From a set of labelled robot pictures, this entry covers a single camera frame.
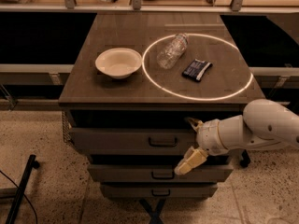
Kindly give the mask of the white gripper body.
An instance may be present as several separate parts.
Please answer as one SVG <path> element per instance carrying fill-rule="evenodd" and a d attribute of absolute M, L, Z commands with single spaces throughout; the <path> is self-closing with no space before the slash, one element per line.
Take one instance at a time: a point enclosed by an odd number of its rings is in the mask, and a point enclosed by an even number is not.
<path fill-rule="evenodd" d="M 198 126 L 196 141 L 209 156 L 220 156 L 228 153 L 228 149 L 220 139 L 219 124 L 218 119 L 213 119 L 200 123 Z"/>

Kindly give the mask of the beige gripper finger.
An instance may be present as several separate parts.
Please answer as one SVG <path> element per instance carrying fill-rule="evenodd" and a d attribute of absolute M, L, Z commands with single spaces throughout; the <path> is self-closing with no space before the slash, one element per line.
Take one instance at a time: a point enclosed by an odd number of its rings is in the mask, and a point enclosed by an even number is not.
<path fill-rule="evenodd" d="M 176 175 L 186 175 L 192 169 L 203 164 L 208 157 L 208 153 L 202 148 L 190 147 L 184 155 L 184 158 L 178 163 L 174 172 Z"/>
<path fill-rule="evenodd" d="M 200 119 L 195 118 L 186 118 L 186 121 L 192 126 L 192 128 L 198 132 L 199 129 L 203 126 L 204 122 Z"/>

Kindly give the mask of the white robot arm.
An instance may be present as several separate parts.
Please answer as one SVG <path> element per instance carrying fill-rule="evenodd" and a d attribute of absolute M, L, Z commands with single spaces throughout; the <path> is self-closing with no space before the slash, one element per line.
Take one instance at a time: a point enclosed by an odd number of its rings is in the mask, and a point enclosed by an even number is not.
<path fill-rule="evenodd" d="M 185 175 L 202 165 L 208 156 L 231 150 L 275 150 L 299 148 L 299 116 L 287 107 L 266 99 L 248 103 L 242 115 L 203 122 L 187 118 L 196 131 L 198 147 L 190 147 L 175 168 Z"/>

